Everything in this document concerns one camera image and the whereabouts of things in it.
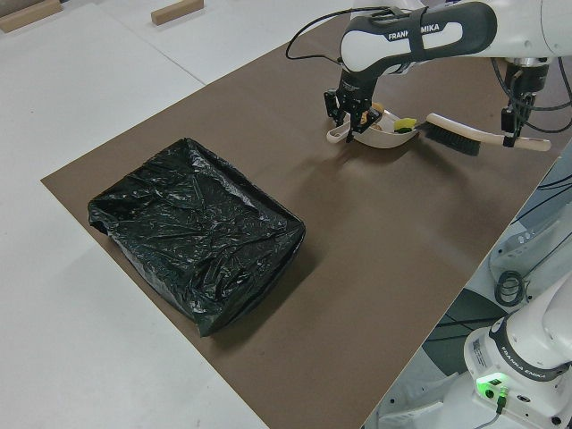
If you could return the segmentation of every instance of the white floor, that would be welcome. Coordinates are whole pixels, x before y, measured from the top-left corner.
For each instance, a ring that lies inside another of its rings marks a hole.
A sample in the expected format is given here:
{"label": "white floor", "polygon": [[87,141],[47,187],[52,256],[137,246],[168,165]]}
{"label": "white floor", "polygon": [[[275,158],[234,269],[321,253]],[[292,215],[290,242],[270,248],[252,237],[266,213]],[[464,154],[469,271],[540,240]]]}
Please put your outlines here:
{"label": "white floor", "polygon": [[0,33],[1,427],[265,427],[39,181],[352,1],[154,26],[173,1],[70,0]]}

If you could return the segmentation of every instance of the brush handle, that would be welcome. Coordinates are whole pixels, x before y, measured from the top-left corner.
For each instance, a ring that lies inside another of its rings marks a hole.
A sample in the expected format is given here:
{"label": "brush handle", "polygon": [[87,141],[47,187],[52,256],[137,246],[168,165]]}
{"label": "brush handle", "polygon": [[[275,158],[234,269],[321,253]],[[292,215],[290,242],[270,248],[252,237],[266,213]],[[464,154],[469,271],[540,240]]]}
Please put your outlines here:
{"label": "brush handle", "polygon": [[[437,125],[445,130],[449,130],[458,134],[459,136],[465,137],[467,139],[472,139],[480,141],[488,145],[503,146],[504,136],[499,134],[492,134],[490,132],[477,130],[466,126],[463,123],[452,121],[451,119],[445,118],[438,114],[428,114],[427,121],[433,125]],[[515,146],[519,149],[537,150],[540,152],[546,152],[551,148],[551,143],[546,139],[530,139],[527,137],[519,137],[515,141]]]}

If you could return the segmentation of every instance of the wooden block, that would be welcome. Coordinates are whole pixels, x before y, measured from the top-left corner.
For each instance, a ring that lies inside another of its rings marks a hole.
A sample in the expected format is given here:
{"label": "wooden block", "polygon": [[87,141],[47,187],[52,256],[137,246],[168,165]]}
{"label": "wooden block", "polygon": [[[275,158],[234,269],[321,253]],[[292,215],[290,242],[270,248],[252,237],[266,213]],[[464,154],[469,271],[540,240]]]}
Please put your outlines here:
{"label": "wooden block", "polygon": [[39,21],[54,13],[58,13],[61,10],[62,5],[60,4],[60,0],[44,0],[41,3],[34,4],[0,18],[0,29],[4,33],[7,33],[19,29],[24,25]]}
{"label": "wooden block", "polygon": [[205,7],[204,0],[181,0],[180,2],[152,12],[151,20],[155,25],[161,25],[176,20],[183,15],[198,11],[203,7]]}

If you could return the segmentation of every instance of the brown table surface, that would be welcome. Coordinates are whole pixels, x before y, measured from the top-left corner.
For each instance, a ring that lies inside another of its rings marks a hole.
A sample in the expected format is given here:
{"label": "brown table surface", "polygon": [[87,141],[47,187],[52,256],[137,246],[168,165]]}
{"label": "brown table surface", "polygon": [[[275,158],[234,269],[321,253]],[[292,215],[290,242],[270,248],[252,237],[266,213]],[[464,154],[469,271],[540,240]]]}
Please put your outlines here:
{"label": "brown table surface", "polygon": [[[297,51],[335,54],[346,23],[310,31]],[[565,98],[557,72],[539,105]],[[570,138],[555,136],[547,153],[483,147],[478,157],[422,138],[391,150],[331,145],[322,94],[339,76],[334,64],[289,62],[277,49],[43,180],[272,429],[360,427]],[[433,111],[484,130],[499,128],[506,102],[490,62],[468,58],[381,78],[376,99],[398,116]],[[307,226],[266,301],[204,339],[88,226],[92,197],[181,137]]]}

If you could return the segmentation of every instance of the black bristles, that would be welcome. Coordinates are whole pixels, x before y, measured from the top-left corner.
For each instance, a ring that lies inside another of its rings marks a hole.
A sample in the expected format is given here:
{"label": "black bristles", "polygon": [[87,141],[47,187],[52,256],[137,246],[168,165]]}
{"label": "black bristles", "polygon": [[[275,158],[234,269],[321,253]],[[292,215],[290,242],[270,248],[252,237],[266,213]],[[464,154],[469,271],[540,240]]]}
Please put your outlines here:
{"label": "black bristles", "polygon": [[416,128],[418,130],[425,130],[425,137],[428,139],[457,150],[462,154],[469,156],[479,155],[479,149],[481,147],[480,141],[459,136],[452,131],[445,130],[430,122],[422,123]]}

